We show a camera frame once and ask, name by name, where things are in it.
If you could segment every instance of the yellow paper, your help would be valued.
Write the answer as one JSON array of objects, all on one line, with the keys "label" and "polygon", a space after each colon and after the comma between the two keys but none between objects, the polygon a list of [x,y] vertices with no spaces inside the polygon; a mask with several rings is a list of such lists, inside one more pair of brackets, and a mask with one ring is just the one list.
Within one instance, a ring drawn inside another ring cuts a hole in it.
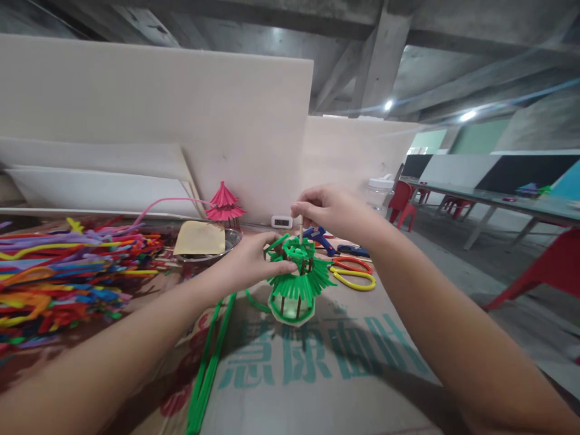
[{"label": "yellow paper", "polygon": [[225,230],[223,225],[187,221],[179,230],[173,253],[176,255],[221,254],[224,251]]}]

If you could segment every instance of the glue gun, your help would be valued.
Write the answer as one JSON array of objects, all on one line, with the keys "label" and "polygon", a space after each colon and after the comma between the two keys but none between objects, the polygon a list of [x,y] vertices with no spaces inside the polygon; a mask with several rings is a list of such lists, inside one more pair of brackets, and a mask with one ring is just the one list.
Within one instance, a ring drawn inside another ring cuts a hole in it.
[{"label": "glue gun", "polygon": [[313,240],[314,242],[320,243],[324,249],[326,249],[326,255],[329,257],[334,257],[337,254],[337,251],[332,247],[329,241],[324,238],[325,233],[326,231],[323,227],[308,228],[304,233],[302,233],[302,236]]}]

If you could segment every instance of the right hand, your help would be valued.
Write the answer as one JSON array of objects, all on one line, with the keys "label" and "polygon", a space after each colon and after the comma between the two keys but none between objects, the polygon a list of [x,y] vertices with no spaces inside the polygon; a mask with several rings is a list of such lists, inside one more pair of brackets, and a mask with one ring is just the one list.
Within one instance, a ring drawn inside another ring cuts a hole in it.
[{"label": "right hand", "polygon": [[291,209],[293,218],[303,216],[306,228],[323,227],[336,237],[365,247],[376,239],[377,231],[389,226],[383,216],[336,184],[306,189]]}]

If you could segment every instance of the scissor handle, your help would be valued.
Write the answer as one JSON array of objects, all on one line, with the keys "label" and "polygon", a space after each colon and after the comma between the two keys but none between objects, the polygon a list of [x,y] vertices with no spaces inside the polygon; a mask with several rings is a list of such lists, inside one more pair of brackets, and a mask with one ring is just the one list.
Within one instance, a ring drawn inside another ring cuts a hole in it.
[{"label": "scissor handle", "polygon": [[[350,288],[352,288],[354,290],[358,290],[358,291],[371,291],[376,286],[375,277],[372,276],[372,275],[370,275],[370,274],[368,274],[368,273],[365,273],[365,272],[335,269],[334,267],[331,267],[330,268],[330,271],[332,272],[332,274],[334,275],[334,277],[337,280],[339,280],[342,284],[344,284],[347,287],[350,287]],[[361,278],[366,278],[367,280],[370,281],[370,284],[367,284],[367,285],[354,284],[354,283],[348,281],[348,279],[344,278],[342,275],[350,275],[350,276],[358,276],[358,277],[361,277]]]},{"label": "scissor handle", "polygon": [[[355,271],[355,272],[365,272],[368,274],[372,274],[373,273],[373,268],[370,267],[368,264],[366,264],[366,262],[353,258],[353,257],[339,257],[337,259],[333,259],[334,261],[334,265],[335,266],[339,266],[342,267],[343,269],[349,270],[349,271]],[[350,262],[350,263],[356,263],[361,265],[363,269],[359,269],[359,268],[355,268],[353,266],[349,266],[344,264],[343,262]]]}]

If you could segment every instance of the light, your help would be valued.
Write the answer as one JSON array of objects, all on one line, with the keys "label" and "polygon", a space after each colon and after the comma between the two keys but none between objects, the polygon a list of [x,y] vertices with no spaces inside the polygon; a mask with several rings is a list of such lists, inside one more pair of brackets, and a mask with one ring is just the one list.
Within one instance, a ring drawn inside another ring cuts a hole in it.
[{"label": "light", "polygon": [[459,120],[461,122],[469,121],[470,119],[475,118],[476,115],[477,115],[476,111],[469,111],[466,114],[461,115]]}]

